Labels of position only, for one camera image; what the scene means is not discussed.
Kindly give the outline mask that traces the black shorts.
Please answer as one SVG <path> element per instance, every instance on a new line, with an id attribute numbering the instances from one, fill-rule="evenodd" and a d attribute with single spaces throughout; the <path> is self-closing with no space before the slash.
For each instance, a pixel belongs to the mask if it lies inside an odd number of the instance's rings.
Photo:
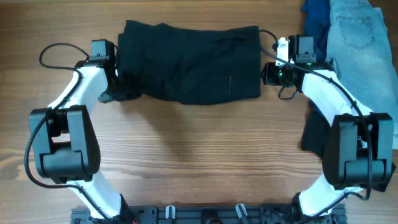
<path id="1" fill-rule="evenodd" d="M 259 28 L 179 29 L 127 21 L 118 36 L 116 101 L 141 95 L 213 105 L 261 94 Z"/>

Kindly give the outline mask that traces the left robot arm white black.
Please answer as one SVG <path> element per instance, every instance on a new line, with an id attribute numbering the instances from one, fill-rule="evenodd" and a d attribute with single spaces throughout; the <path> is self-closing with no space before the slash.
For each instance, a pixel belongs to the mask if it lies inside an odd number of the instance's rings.
<path id="1" fill-rule="evenodd" d="M 90 119 L 116 77 L 116 62 L 109 56 L 90 57 L 71 70 L 73 78 L 62 94 L 48 107 L 30 112 L 25 172 L 42 188 L 74 192 L 95 223 L 138 223 L 100 170 L 100 146 Z"/>

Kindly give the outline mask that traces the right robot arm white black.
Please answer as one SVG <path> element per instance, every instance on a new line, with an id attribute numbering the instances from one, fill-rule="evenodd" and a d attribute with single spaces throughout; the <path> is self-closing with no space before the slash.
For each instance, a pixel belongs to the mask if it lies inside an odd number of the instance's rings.
<path id="1" fill-rule="evenodd" d="M 299 218 L 330 214 L 353 195 L 368 200 L 372 190 L 385 192 L 395 164 L 392 161 L 393 120 L 360 103 L 326 64 L 282 65 L 269 62 L 262 71 L 264 84 L 295 86 L 320 110 L 328 132 L 320 143 L 310 141 L 320 124 L 306 126 L 302 149 L 322 159 L 322 175 L 295 199 Z"/>

